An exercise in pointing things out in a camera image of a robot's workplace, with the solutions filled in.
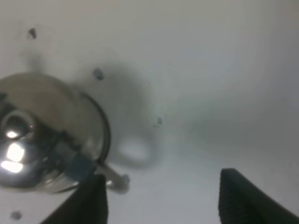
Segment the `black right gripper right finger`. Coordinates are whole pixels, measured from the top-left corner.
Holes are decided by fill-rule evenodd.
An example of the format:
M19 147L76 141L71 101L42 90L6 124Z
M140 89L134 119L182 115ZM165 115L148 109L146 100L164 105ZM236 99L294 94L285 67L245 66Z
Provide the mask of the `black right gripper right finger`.
M220 174L218 211L222 224L297 224L299 217L272 200L234 168Z

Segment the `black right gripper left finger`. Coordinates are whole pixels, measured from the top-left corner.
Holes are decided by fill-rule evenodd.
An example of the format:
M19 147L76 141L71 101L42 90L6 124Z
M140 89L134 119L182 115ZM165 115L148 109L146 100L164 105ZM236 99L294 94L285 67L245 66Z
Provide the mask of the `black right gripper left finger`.
M108 222L106 179L94 175L72 194L44 224L106 224Z

